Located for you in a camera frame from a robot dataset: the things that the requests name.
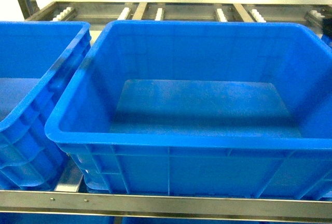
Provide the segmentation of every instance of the plastic crate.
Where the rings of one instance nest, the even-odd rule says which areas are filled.
[[[2,224],[113,224],[114,217],[59,214],[0,213]]]
[[[66,162],[44,131],[90,49],[89,24],[0,22],[0,188],[49,190]]]
[[[322,36],[322,41],[326,43],[330,48],[332,48],[332,38],[327,35]]]
[[[174,218],[124,217],[122,224],[268,224],[265,221],[195,220]]]
[[[320,199],[332,50],[302,25],[115,21],[45,127],[111,193]]]

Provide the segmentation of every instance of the crate rim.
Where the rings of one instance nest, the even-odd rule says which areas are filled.
[[[0,132],[9,128],[26,110],[26,108],[33,102],[35,97],[46,86],[46,84],[53,78],[56,71],[63,64],[63,62],[70,56],[75,49],[76,45],[82,39],[82,37],[88,32],[90,24],[88,22],[52,22],[52,21],[31,21],[31,22],[13,22],[13,21],[0,21],[0,24],[15,24],[15,25],[78,25],[81,29],[68,46],[63,50],[54,63],[47,69],[44,75],[40,78],[38,84],[34,86],[26,96],[16,105],[16,107],[2,120],[0,121]]]

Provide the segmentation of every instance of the shelf beam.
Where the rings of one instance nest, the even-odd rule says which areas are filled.
[[[0,191],[0,212],[332,223],[332,202]]]

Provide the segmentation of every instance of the stainless steel shelf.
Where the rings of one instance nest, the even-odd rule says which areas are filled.
[[[70,159],[57,191],[1,190],[0,212],[332,223],[332,202],[91,194],[81,182]]]
[[[328,5],[53,2],[27,20],[50,21],[68,6],[75,14],[67,21],[88,21],[91,32],[100,32],[125,8],[130,12],[126,19],[133,20],[154,20],[162,8],[163,21],[218,21],[221,9],[229,22],[255,22],[249,12],[257,9],[267,22],[304,24],[318,35],[321,27],[308,18],[309,12],[332,15]],[[70,160],[53,192],[0,191],[0,212],[332,223],[332,202],[91,194],[79,192],[82,184],[82,174]]]

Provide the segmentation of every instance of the crate bottom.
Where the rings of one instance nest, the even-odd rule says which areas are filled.
[[[271,83],[127,80],[111,133],[301,137]]]
[[[0,121],[7,117],[39,80],[36,78],[0,78]]]

